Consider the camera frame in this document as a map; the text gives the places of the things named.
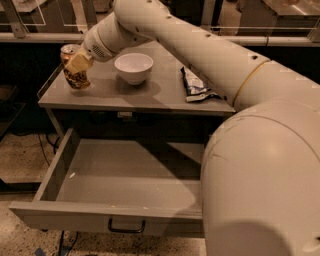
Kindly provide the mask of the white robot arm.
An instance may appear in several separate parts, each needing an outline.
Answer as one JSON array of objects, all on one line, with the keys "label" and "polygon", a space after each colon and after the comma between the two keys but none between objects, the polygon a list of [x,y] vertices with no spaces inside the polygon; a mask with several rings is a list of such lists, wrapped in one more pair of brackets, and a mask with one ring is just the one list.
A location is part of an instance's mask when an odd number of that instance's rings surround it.
[{"label": "white robot arm", "polygon": [[236,111],[203,155],[207,256],[320,256],[320,86],[172,16],[159,0],[115,0],[67,68],[86,70],[147,39]]}]

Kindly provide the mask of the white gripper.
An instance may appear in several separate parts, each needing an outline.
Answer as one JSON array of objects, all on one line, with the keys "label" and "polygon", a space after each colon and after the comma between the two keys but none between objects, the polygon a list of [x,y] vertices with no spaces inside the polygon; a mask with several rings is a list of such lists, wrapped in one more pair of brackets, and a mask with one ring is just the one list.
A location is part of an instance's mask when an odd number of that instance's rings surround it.
[{"label": "white gripper", "polygon": [[83,47],[73,54],[65,68],[71,73],[86,71],[93,65],[93,58],[100,62],[107,62],[116,56],[116,31],[113,25],[99,23],[93,26],[85,36]]}]

